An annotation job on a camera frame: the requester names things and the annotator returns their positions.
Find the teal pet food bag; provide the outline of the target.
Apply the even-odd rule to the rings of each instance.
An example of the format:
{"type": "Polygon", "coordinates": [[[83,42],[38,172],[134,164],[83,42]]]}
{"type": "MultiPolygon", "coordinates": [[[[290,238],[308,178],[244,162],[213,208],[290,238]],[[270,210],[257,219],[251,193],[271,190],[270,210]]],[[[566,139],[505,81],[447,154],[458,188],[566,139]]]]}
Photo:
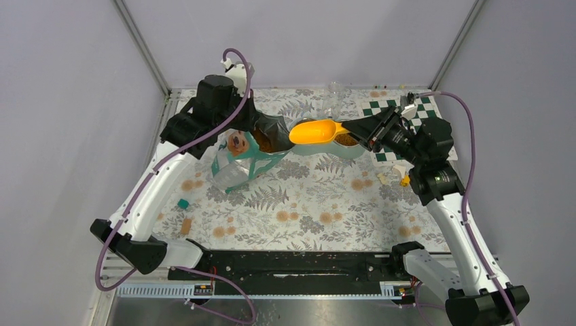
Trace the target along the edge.
{"type": "Polygon", "coordinates": [[[293,146],[284,117],[261,114],[251,130],[227,132],[211,165],[213,183],[229,193],[268,172],[293,146]]]}

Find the yellow plastic scoop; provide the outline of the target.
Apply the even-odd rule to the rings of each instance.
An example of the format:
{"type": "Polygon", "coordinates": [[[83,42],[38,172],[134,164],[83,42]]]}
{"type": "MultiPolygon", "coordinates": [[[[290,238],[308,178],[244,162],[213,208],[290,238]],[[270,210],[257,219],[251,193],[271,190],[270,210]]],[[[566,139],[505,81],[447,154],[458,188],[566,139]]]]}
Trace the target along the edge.
{"type": "Polygon", "coordinates": [[[310,120],[294,126],[289,132],[289,140],[296,145],[321,145],[330,143],[338,135],[349,132],[341,122],[310,120]]]}

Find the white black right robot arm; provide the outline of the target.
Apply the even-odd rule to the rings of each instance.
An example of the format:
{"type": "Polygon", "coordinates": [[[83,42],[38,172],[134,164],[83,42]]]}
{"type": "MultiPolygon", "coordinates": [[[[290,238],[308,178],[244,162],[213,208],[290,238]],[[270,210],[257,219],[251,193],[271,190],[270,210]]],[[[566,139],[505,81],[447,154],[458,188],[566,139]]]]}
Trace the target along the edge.
{"type": "Polygon", "coordinates": [[[454,144],[450,123],[430,117],[412,131],[388,109],[341,127],[368,151],[387,148],[412,165],[410,187],[439,226],[458,270],[451,272],[418,244],[400,244],[393,247],[391,274],[424,283],[444,303],[452,325],[518,325],[529,294],[510,282],[481,237],[467,188],[448,162],[454,144]]]}

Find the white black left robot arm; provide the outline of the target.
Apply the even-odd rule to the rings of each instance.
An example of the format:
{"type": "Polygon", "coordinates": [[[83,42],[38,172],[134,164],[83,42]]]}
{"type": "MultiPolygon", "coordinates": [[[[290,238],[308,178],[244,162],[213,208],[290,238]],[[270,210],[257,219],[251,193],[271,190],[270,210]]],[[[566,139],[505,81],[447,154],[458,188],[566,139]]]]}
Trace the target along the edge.
{"type": "Polygon", "coordinates": [[[255,125],[251,76],[207,75],[195,97],[172,116],[160,133],[160,142],[137,185],[108,219],[95,219],[90,232],[141,274],[157,268],[184,266],[195,279],[207,276],[209,258],[187,240],[156,238],[153,228],[180,176],[221,133],[247,131],[255,125]]]}

